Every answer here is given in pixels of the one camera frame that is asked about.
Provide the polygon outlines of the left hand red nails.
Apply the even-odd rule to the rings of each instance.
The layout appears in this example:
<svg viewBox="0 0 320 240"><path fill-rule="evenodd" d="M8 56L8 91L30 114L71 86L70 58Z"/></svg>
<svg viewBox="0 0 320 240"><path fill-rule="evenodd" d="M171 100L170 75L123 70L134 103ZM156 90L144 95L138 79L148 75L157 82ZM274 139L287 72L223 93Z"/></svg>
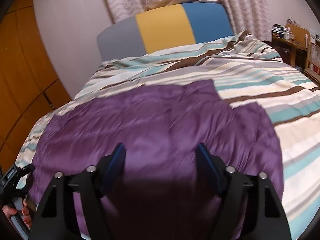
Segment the left hand red nails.
<svg viewBox="0 0 320 240"><path fill-rule="evenodd" d="M20 207L16 209L10 205L6 205L4 200L1 199L2 214L12 224L11 217L18 215L24 222L25 226L30 230L32 226L32 218L28 206L28 198L25 197L19 201Z"/></svg>

